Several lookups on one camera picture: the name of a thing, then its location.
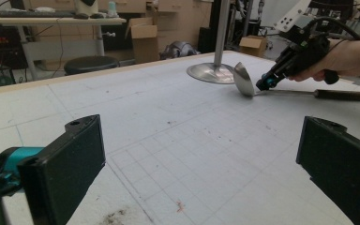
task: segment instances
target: cardboard box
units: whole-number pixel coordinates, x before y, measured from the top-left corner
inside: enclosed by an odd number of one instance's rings
[[[156,17],[130,19],[125,38],[129,32],[136,64],[159,60]]]
[[[265,47],[267,45],[267,38],[260,36],[242,37],[239,43],[239,51],[241,53],[250,54],[258,57],[263,57]]]

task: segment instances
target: table surface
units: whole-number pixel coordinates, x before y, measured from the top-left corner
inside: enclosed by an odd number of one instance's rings
[[[80,20],[73,18],[1,18],[0,24],[3,25],[115,25],[126,23],[127,20],[122,18],[107,18],[107,19],[88,19]]]
[[[203,54],[0,87],[0,153],[46,146],[64,124],[100,114],[107,165],[68,224],[352,224],[295,158],[306,115],[360,139],[360,102],[248,98],[234,84],[187,75],[213,60]],[[238,62],[253,83],[274,65],[223,54],[223,64]],[[342,80],[277,88],[360,91]],[[32,224],[23,194],[5,204],[13,224]]]

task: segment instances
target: white table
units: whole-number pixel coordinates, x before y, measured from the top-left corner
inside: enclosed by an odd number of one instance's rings
[[[243,97],[187,75],[206,62],[212,54],[0,87],[0,152],[45,146],[65,123],[100,114],[107,165],[69,224],[352,224],[295,158],[306,115],[360,139],[360,102]],[[223,54],[223,64],[238,62],[254,83],[274,64]],[[342,80],[277,88],[360,91]],[[23,194],[5,202],[13,224],[31,224]]]
[[[38,79],[34,61],[43,59],[57,59],[62,57],[80,57],[85,55],[104,55],[104,44],[101,34],[101,25],[119,25],[126,20],[121,18],[110,19],[72,19],[72,18],[0,18],[0,24],[4,26],[17,26],[22,42],[24,55],[34,81]],[[65,29],[67,25],[94,25],[96,38],[91,40],[71,41],[38,41],[30,42],[23,31],[24,26],[33,25],[58,25]]]

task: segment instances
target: stain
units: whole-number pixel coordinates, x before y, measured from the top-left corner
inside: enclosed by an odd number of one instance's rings
[[[126,220],[127,210],[121,209],[114,213],[107,215],[104,218],[104,221],[99,223],[99,225],[125,225],[124,221]]]

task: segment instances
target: wooden handle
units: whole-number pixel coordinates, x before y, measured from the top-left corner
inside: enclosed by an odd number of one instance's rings
[[[314,91],[315,98],[360,101],[360,92],[321,90]]]

